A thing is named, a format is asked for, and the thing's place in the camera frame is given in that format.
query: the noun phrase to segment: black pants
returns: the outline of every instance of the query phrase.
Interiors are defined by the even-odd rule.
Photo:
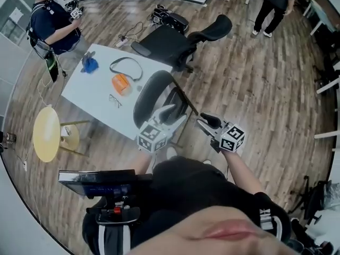
[[[266,33],[272,33],[278,24],[281,22],[283,19],[285,10],[282,10],[281,8],[273,5],[270,1],[264,0],[262,4],[262,8],[259,12],[259,15],[257,15],[256,21],[255,21],[255,31],[260,31],[262,28],[262,24],[265,20],[265,18],[268,16],[268,14],[272,11],[275,10],[275,15],[269,26],[266,28],[265,32]]]

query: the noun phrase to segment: orange object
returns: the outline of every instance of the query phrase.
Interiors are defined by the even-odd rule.
[[[112,78],[112,85],[121,96],[131,93],[131,85],[124,74],[117,74]]]

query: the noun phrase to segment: power strip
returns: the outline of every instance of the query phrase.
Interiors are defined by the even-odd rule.
[[[128,41],[129,41],[128,39],[121,40],[116,44],[116,47],[120,48],[123,45],[125,45]]]

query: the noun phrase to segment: chair armrest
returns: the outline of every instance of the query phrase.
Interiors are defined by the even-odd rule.
[[[134,41],[131,44],[131,47],[133,50],[135,50],[138,54],[144,56],[144,57],[148,57],[151,55],[151,51],[147,48],[145,48],[144,46],[142,46],[139,42]]]

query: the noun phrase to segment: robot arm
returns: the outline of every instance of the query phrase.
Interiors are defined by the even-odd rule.
[[[243,144],[245,131],[238,125],[227,122],[214,113],[201,113],[197,119],[198,127],[211,136],[210,144],[218,153],[221,149],[236,152]]]
[[[137,144],[140,149],[154,153],[171,141],[176,130],[186,119],[186,114],[184,114],[173,124],[164,124],[162,117],[174,108],[173,104],[161,107],[155,110],[149,121],[143,123],[137,135]]]

